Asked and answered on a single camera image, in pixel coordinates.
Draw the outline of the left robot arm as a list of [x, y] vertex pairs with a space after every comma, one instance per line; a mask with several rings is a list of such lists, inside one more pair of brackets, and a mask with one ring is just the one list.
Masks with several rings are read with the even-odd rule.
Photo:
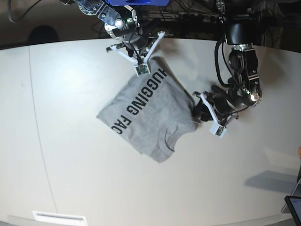
[[[214, 65], [219, 85], [213, 84], [204, 97], [195, 92], [199, 102], [192, 110], [192, 116], [199, 121], [217, 119], [225, 125], [238, 114], [261, 102], [262, 90], [258, 75], [258, 58], [253, 45], [259, 19], [248, 12], [251, 2], [248, 0], [217, 0], [215, 8], [222, 25], [222, 35], [214, 48]], [[218, 55], [224, 53], [224, 44], [231, 47], [224, 62], [230, 73], [227, 82], [221, 76]]]

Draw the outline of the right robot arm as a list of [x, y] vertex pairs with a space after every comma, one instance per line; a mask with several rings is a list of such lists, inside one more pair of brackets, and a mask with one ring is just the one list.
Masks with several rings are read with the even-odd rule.
[[65, 5], [76, 3], [87, 16], [96, 16], [104, 23], [107, 34], [121, 42], [129, 56], [145, 57], [151, 48], [152, 32], [158, 21], [144, 20], [139, 12], [129, 5], [112, 6], [104, 0], [63, 0]]

